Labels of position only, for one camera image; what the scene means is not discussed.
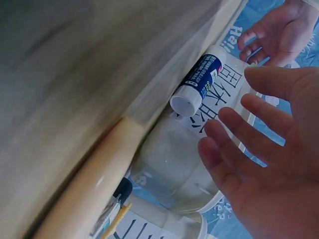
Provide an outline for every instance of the blue label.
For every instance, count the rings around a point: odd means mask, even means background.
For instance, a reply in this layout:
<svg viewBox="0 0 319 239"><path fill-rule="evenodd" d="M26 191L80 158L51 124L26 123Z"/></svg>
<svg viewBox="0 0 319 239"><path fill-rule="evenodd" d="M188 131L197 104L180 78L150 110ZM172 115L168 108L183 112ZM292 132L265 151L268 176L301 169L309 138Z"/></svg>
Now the blue label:
<svg viewBox="0 0 319 239"><path fill-rule="evenodd" d="M186 75L181 85L192 86L205 98L222 69L221 61L214 55L203 55Z"/></svg>

